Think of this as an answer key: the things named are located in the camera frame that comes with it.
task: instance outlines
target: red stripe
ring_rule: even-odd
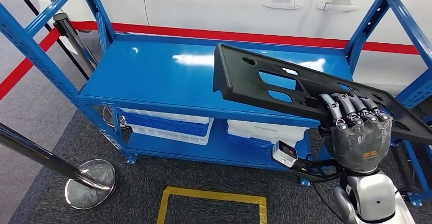
[[[94,21],[72,22],[72,26],[77,30],[97,29],[96,22]],[[265,35],[265,34],[239,33],[239,32],[221,32],[221,31],[183,29],[183,28],[174,28],[174,27],[148,26],[148,25],[137,25],[137,24],[113,23],[113,28],[117,32],[135,32],[135,33],[167,35],[167,36],[221,39],[221,40],[229,40],[229,41],[260,42],[260,43],[272,43],[272,44],[289,44],[289,45],[299,45],[299,46],[344,48],[345,45],[348,43],[347,40],[341,40],[341,39],[292,37],[292,36]],[[366,42],[363,45],[362,49],[366,51],[418,54],[416,48],[413,45],[406,45],[406,44]]]
[[[60,37],[56,28],[52,29],[48,35],[39,43],[42,50],[47,51]],[[0,83],[0,100],[22,79],[22,77],[31,69],[33,64],[24,59],[21,63]]]

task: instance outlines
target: stanchion base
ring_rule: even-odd
[[[104,106],[103,110],[102,110],[102,118],[103,121],[105,121],[105,123],[111,127],[114,128],[114,123],[113,123],[113,114],[111,113],[111,110],[108,106]],[[126,125],[126,122],[124,120],[124,118],[122,116],[120,116],[120,128],[121,129],[126,129],[129,128],[128,125]]]
[[[78,167],[80,171],[99,180],[109,191],[88,188],[69,179],[66,183],[65,197],[67,203],[75,209],[87,210],[102,203],[114,191],[117,176],[114,167],[106,160],[94,159]]]

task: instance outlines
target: blue metal shelf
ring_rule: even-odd
[[[317,127],[315,120],[227,101],[214,93],[213,52],[219,42],[351,79],[345,55],[338,49],[117,35],[78,98],[114,107]],[[282,80],[274,82],[294,88],[291,80]]]
[[[257,147],[227,142],[227,126],[226,120],[215,119],[208,144],[205,146],[132,133],[127,145],[127,152],[265,170],[288,171],[286,167],[272,160],[271,152],[262,151]],[[308,147],[309,137],[306,131],[303,140],[297,142],[295,147],[299,157],[306,157]]]
[[[351,79],[364,42],[391,8],[428,66],[428,70],[402,91],[397,99],[411,108],[432,93],[431,45],[400,0],[375,0],[345,49],[119,35],[115,34],[101,1],[86,0],[97,21],[105,54],[90,80],[78,91],[33,40],[33,35],[66,1],[54,0],[25,29],[0,4],[0,31],[124,154],[128,162],[134,163],[137,154],[147,154],[285,170],[271,160],[268,152],[228,143],[223,119],[303,127],[316,127],[318,121],[226,101],[219,92],[214,93],[213,50],[219,42]],[[292,83],[275,78],[272,82],[293,87]],[[115,130],[112,130],[92,107],[95,104],[111,106],[114,117],[118,116],[116,108],[123,107],[219,119],[213,124],[207,146],[135,133],[129,143],[125,143],[118,120],[114,120]],[[309,144],[306,133],[296,148],[300,157],[307,155]]]

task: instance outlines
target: lower shelf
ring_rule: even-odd
[[[226,120],[215,119],[208,144],[205,146],[132,133],[127,152],[265,170],[288,171],[286,167],[272,160],[271,152],[227,142],[227,126]],[[310,152],[308,141],[308,132],[306,131],[303,140],[297,142],[295,146],[300,158],[305,158]]]

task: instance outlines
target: stanchion post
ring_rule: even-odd
[[[70,21],[66,13],[59,13],[54,15],[53,20],[55,21],[54,26],[59,30],[62,36],[66,36],[78,54],[86,61],[92,71],[97,67],[98,62],[89,51],[84,40],[79,36],[78,32],[71,26]],[[104,106],[102,110],[102,118],[107,125],[115,127],[113,123],[113,112],[107,106]],[[129,126],[124,121],[123,117],[120,117],[120,128],[125,129]]]
[[[69,178],[65,197],[75,209],[93,208],[115,189],[116,173],[106,160],[91,160],[76,168],[3,123],[0,123],[0,144]]]
[[[60,35],[66,36],[78,54],[84,58],[89,68],[94,71],[97,67],[97,61],[90,52],[81,36],[71,26],[69,18],[66,13],[58,13],[54,15],[54,26],[59,30]]]

